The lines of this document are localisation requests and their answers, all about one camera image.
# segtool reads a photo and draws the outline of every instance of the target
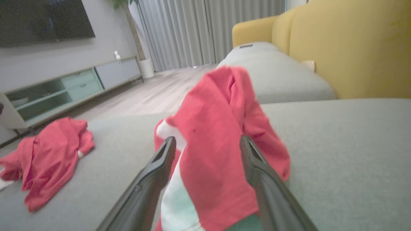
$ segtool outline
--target red garment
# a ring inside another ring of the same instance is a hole
[[[24,203],[30,212],[41,209],[74,174],[78,151],[94,147],[87,121],[63,118],[47,125],[37,136],[24,138],[17,150],[0,159],[3,180],[23,178]]]
[[[255,100],[247,71],[221,67],[207,73],[178,112],[156,127],[156,149],[168,136],[177,140],[156,230],[221,231],[258,211],[241,161],[243,134],[287,180],[288,151]]]

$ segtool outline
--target curtain fold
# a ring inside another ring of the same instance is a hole
[[[139,0],[155,71],[218,63],[236,23],[278,15],[284,0]]]

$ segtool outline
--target gray upholstery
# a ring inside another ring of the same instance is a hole
[[[291,155],[288,185],[319,230],[411,230],[411,100],[262,105]],[[154,153],[166,115],[90,122],[96,149],[39,212],[14,183],[0,192],[0,229],[92,231]]]
[[[235,47],[222,65],[246,68],[261,104],[336,99],[323,78],[268,42]]]

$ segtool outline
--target sofa seat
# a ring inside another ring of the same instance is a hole
[[[320,231],[411,230],[411,99],[261,107],[289,150],[287,185]],[[91,121],[96,149],[44,208],[27,211],[21,181],[0,192],[1,230],[95,230],[154,154],[168,115]]]
[[[273,44],[252,45],[235,47],[217,67],[246,68],[261,104],[336,99],[334,90],[324,79]]]

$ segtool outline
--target wall-mounted television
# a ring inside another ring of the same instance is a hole
[[[0,0],[0,47],[93,37],[81,0]]]

